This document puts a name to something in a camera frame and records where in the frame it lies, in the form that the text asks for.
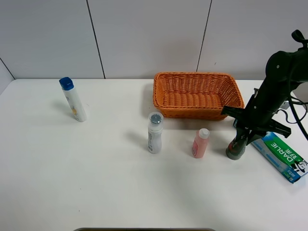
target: darlie toothpaste box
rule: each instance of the darlie toothpaste box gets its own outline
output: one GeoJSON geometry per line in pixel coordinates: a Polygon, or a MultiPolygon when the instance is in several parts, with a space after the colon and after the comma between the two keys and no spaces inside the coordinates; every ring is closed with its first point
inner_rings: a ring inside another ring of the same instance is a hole
{"type": "Polygon", "coordinates": [[[308,163],[273,132],[252,145],[291,183],[299,180],[308,172],[308,163]]]}

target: wicker basket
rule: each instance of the wicker basket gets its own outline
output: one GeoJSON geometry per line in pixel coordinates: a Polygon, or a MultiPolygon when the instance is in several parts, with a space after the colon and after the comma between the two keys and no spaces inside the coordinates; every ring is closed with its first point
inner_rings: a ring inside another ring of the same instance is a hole
{"type": "Polygon", "coordinates": [[[165,117],[223,120],[222,107],[244,107],[234,78],[224,73],[161,72],[153,103],[165,117]]]}

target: pink bottle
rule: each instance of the pink bottle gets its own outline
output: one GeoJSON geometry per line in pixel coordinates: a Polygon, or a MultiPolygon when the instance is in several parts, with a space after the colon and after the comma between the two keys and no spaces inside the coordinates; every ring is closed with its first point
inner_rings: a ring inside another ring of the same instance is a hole
{"type": "Polygon", "coordinates": [[[192,145],[192,154],[194,158],[202,158],[207,147],[210,131],[206,128],[197,131],[196,138],[192,145]]]}

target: white bottle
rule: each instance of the white bottle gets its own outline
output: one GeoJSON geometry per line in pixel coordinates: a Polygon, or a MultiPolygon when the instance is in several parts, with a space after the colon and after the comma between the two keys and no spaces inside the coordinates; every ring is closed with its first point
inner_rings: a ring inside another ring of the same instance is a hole
{"type": "Polygon", "coordinates": [[[60,79],[59,82],[75,119],[79,122],[85,121],[87,115],[79,99],[76,88],[74,87],[73,81],[69,77],[64,77],[60,79]]]}
{"type": "Polygon", "coordinates": [[[150,153],[159,153],[162,149],[162,131],[163,131],[164,116],[159,112],[149,114],[149,139],[148,149],[150,153]]]}

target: blue bottle cap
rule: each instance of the blue bottle cap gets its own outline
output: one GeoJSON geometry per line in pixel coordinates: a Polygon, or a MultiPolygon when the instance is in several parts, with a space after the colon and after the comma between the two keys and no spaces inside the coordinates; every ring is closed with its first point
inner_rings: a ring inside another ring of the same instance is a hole
{"type": "Polygon", "coordinates": [[[64,77],[59,82],[63,90],[71,90],[74,88],[73,81],[69,77],[64,77]]]}

